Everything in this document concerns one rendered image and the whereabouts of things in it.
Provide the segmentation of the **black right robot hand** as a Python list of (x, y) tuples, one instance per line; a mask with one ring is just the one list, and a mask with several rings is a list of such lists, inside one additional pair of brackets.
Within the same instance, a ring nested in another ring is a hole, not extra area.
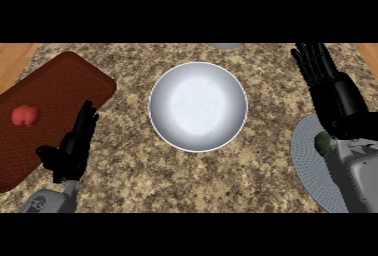
[(339, 140), (378, 141), (378, 112), (369, 111), (354, 81), (338, 70), (325, 44), (297, 43), (291, 55), (323, 130)]

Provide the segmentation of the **brown rectangular placemat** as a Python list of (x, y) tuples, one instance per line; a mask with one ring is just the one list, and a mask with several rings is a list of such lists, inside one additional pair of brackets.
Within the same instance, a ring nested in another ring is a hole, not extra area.
[[(63, 52), (0, 95), (0, 193), (40, 166), (37, 147), (59, 146), (84, 101), (99, 109), (115, 90), (113, 79), (74, 52)], [(31, 127), (12, 123), (12, 112), (22, 105), (41, 111)]]

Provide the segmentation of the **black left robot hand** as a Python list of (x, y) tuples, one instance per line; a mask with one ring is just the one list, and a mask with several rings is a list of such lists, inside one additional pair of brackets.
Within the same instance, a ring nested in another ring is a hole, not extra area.
[(56, 184), (69, 180), (78, 181), (84, 175), (97, 119), (93, 102), (87, 100), (72, 130), (65, 134), (59, 147), (43, 145), (35, 149), (43, 167), (53, 172)]

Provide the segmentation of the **grey round object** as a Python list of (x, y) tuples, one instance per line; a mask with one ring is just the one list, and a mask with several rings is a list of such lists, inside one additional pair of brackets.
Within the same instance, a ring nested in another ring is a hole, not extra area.
[(208, 43), (208, 45), (215, 49), (227, 50), (237, 48), (242, 43)]

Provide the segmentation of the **grey round placemat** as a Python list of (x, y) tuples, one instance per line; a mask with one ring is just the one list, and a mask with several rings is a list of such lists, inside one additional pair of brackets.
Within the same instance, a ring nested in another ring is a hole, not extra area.
[(332, 181), (323, 157), (314, 148), (316, 135), (323, 131), (317, 116), (310, 114), (297, 123), (289, 143), (291, 161), (304, 189), (329, 213), (347, 213), (347, 206)]

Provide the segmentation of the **red bell pepper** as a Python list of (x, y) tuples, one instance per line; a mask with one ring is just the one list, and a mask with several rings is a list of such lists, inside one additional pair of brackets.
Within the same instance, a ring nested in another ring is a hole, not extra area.
[(34, 126), (40, 121), (41, 111), (37, 107), (19, 106), (12, 111), (12, 123), (16, 126)]

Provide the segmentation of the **white oval bowl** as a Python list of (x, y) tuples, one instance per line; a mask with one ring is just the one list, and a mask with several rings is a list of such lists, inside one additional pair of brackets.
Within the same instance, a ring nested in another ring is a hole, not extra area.
[(156, 134), (174, 148), (211, 152), (243, 128), (248, 100), (242, 84), (221, 66), (183, 63), (156, 80), (147, 113)]

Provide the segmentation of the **green can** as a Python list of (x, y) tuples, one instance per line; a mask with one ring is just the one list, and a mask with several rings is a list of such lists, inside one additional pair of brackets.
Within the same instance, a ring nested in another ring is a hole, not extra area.
[(314, 149), (322, 157), (326, 156), (331, 150), (331, 135), (322, 131), (314, 137)]

